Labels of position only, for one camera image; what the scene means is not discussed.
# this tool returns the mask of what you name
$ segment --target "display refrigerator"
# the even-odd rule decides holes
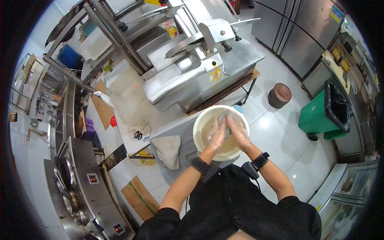
[[[331,0],[256,0],[251,34],[301,78],[332,44],[344,10]]]
[[[378,160],[336,164],[308,202],[321,217],[321,239],[344,239],[362,211],[377,172]]]

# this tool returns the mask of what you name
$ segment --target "work glove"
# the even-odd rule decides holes
[[[231,129],[232,135],[236,140],[237,147],[244,152],[245,149],[251,146],[248,134],[240,122],[240,118],[234,114],[227,116],[227,126]]]
[[[225,139],[225,128],[227,127],[227,121],[223,118],[218,125],[218,117],[215,118],[212,124],[212,129],[208,134],[209,146],[216,152],[221,148]]]

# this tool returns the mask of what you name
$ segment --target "green trash bin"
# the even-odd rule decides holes
[[[344,95],[327,80],[324,90],[301,109],[299,128],[310,140],[324,133],[325,140],[346,135],[351,128],[351,108]]]

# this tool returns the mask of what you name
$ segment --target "meat slicer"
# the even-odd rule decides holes
[[[175,20],[180,34],[148,53],[157,73],[143,83],[148,100],[159,111],[179,104],[187,113],[251,73],[264,58],[237,34],[238,28],[260,18],[240,21],[225,2],[167,2],[166,16]]]

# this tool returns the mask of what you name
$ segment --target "scissors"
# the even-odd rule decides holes
[[[137,131],[137,132],[135,133],[135,136],[134,136],[133,138],[134,138],[134,139],[137,139],[137,140],[141,140],[142,137],[143,137],[143,134],[142,134],[140,131]],[[146,141],[148,141],[148,140],[149,140],[149,136],[148,136],[148,137],[145,137],[143,141],[146,142]]]

